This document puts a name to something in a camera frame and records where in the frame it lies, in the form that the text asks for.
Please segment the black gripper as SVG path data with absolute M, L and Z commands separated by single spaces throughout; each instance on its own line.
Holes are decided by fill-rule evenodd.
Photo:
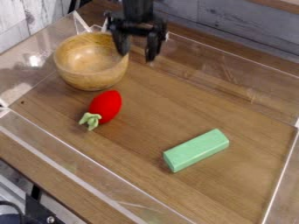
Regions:
M 158 40 L 165 41 L 166 23 L 154 14 L 153 0 L 121 0 L 121 10 L 106 10 L 106 29 L 110 31 L 117 53 L 125 56 L 129 51 L 129 36 L 146 37 L 145 61 L 154 60 Z

